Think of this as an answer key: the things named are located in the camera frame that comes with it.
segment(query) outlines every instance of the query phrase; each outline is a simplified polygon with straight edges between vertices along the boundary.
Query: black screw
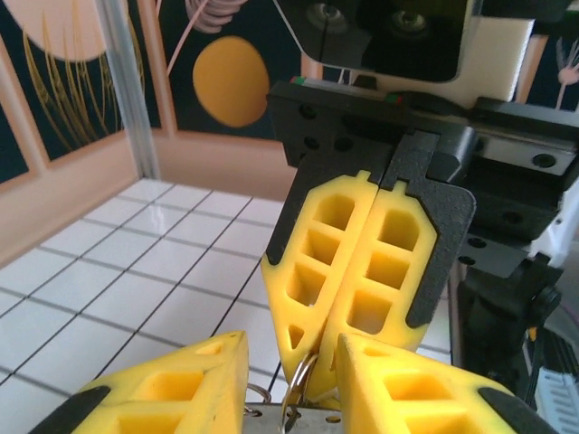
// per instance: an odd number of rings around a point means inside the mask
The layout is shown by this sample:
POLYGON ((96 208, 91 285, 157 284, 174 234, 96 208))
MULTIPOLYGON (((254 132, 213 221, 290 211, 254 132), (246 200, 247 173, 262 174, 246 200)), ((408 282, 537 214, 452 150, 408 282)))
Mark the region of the black screw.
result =
POLYGON ((533 164, 542 169, 553 167, 556 162, 556 158, 550 154, 538 154, 533 157, 533 164))
POLYGON ((308 104, 302 104, 299 106, 299 114, 307 120, 312 120, 316 118, 316 110, 308 104))
POLYGON ((316 150, 319 149, 319 142, 314 137, 305 137, 304 138, 304 145, 306 145, 307 149, 316 150))
POLYGON ((346 152, 352 149, 354 142, 350 137, 340 137, 334 142, 334 149, 340 152, 346 152))

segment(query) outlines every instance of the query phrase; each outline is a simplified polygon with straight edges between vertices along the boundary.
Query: metal pole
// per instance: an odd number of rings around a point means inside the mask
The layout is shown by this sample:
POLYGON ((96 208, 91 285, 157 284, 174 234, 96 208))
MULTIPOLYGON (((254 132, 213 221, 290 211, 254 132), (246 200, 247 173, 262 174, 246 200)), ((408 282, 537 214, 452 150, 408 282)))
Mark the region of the metal pole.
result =
POLYGON ((148 120, 145 95, 138 76, 135 48, 128 15, 118 0, 97 0, 100 26, 105 38, 110 74, 139 176, 160 178, 155 144, 148 120))

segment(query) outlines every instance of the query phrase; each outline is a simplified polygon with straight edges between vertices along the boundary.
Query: yellow circle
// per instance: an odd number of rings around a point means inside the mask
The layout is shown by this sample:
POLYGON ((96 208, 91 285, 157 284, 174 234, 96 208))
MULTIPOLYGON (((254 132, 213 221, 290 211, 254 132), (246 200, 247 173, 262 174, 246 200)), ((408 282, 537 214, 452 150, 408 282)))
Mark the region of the yellow circle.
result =
POLYGON ((237 36, 207 45, 193 67, 203 108, 228 127, 246 127, 263 116, 270 78, 259 52, 237 36))

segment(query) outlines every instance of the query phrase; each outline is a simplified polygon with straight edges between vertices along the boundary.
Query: metal key ring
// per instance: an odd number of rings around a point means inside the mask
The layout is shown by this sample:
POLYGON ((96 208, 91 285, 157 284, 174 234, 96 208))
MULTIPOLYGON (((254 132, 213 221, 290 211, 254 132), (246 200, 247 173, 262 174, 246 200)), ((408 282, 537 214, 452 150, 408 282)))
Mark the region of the metal key ring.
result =
MULTIPOLYGON (((262 404, 271 403, 271 393, 269 393, 266 389, 262 388, 261 386, 249 382, 247 384, 247 389, 249 391, 258 393, 263 398, 263 401, 261 402, 262 404)), ((252 416, 252 417, 261 416, 261 412, 259 410, 254 410, 246 405, 243 408, 243 416, 252 416)))
MULTIPOLYGON (((290 395, 293 392, 298 394, 298 402, 297 405, 303 404, 304 401, 304 393, 308 386, 309 375, 311 374, 311 369, 314 366, 314 363, 318 359, 317 354, 306 354, 305 357, 299 362, 298 368, 296 369, 296 373, 294 373, 293 377, 291 378, 291 382, 289 382, 289 387, 286 390, 286 394, 283 397, 283 402, 281 403, 281 420, 280 420, 280 433, 286 434, 286 412, 288 410, 289 402, 290 402, 290 395)), ((294 410, 294 413, 291 414, 290 418, 293 418, 297 415, 297 411, 294 410)))

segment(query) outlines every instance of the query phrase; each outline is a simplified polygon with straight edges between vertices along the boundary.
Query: cable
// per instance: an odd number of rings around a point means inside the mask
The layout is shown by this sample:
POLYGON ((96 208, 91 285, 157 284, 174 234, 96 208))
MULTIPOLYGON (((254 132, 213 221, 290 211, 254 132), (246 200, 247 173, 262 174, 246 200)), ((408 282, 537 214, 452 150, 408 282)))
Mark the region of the cable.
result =
POLYGON ((543 365, 545 351, 545 329, 540 326, 536 329, 535 347, 533 350, 533 361, 531 363, 531 374, 528 379, 527 393, 525 394, 525 404, 531 406, 535 398, 536 384, 539 379, 539 371, 543 365))

